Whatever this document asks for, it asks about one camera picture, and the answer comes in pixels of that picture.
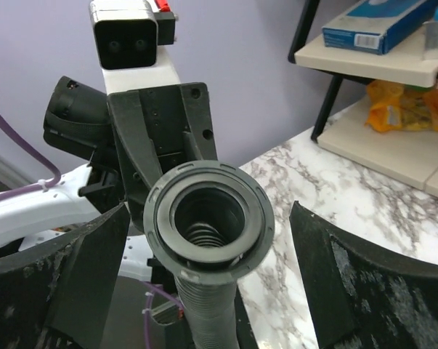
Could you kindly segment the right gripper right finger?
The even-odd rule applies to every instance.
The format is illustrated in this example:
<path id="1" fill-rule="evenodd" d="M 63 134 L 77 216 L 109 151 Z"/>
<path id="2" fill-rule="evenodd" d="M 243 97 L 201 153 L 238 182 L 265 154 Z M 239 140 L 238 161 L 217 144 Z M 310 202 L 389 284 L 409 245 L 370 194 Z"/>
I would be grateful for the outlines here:
<path id="1" fill-rule="evenodd" d="M 293 245 L 319 348 L 438 348 L 438 265 L 294 202 Z"/>

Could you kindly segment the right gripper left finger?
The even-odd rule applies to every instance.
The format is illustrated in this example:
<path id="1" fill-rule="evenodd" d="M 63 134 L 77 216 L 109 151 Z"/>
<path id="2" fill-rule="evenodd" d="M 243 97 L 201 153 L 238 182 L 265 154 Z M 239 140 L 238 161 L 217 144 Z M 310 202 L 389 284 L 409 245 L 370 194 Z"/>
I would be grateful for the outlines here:
<path id="1" fill-rule="evenodd" d="M 119 204 L 69 233 L 0 257 L 0 348 L 98 348 L 129 222 Z"/>

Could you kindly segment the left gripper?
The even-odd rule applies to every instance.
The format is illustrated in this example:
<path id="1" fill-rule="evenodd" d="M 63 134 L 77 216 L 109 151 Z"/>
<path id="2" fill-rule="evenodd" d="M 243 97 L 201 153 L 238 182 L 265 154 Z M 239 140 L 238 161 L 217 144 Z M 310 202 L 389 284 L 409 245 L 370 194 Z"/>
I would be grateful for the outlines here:
<path id="1" fill-rule="evenodd" d="M 131 220 L 142 232 L 148 194 L 164 173 L 217 159 L 208 87 L 196 82 L 113 93 L 109 111 Z"/>

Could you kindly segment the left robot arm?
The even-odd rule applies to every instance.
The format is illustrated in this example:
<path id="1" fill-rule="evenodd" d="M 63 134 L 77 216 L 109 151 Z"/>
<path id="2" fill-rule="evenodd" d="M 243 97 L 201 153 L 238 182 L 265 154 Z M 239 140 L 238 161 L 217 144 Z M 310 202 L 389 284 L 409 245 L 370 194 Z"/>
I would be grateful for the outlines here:
<path id="1" fill-rule="evenodd" d="M 148 132 L 164 169 L 198 157 L 215 159 L 216 148 L 211 124 L 208 87 L 204 83 L 183 84 L 164 48 L 157 51 L 153 65 L 142 68 L 104 68 L 105 92 L 62 77 L 55 87 L 44 122 L 46 141 L 56 148 L 86 159 L 87 164 L 62 173 L 52 169 L 52 178 L 0 193 L 0 275 L 13 270 L 30 272 L 21 251 L 56 238 L 56 227 L 83 222 L 102 214 L 110 206 L 100 195 L 104 185 L 91 184 L 97 170 L 112 173 L 118 166 L 115 151 L 109 149 L 108 121 L 75 122 L 59 119 L 57 102 L 72 92 L 84 103 L 84 113 L 106 115 L 107 96 L 140 92 L 148 105 L 160 101 L 159 109 L 145 112 Z M 6 246 L 18 243 L 20 252 L 1 255 Z"/>

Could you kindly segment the beige black shelf rack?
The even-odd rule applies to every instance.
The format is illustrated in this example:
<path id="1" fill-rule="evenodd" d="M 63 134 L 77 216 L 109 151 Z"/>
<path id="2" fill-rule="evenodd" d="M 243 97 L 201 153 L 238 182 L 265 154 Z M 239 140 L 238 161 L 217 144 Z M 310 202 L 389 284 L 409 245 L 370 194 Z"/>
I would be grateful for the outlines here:
<path id="1" fill-rule="evenodd" d="M 289 60 L 332 75 L 312 139 L 438 197 L 438 1 L 358 1 L 308 41 L 308 1 Z"/>

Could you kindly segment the orange snack bag lower shelf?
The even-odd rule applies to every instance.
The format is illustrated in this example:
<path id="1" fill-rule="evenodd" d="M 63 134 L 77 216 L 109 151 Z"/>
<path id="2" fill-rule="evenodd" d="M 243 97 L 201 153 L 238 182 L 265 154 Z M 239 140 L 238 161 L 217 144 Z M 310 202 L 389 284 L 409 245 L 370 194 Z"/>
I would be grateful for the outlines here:
<path id="1" fill-rule="evenodd" d="M 375 80 L 366 87 L 370 110 L 365 124 L 376 132 L 438 132 L 438 89 Z"/>

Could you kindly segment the blue razor box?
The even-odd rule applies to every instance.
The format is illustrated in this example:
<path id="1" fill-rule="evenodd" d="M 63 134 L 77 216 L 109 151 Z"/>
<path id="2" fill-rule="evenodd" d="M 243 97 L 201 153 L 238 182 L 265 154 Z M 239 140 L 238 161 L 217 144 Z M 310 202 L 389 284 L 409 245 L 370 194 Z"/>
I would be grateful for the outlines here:
<path id="1" fill-rule="evenodd" d="M 323 26 L 326 47 L 385 55 L 431 18 L 437 0 L 359 1 Z"/>

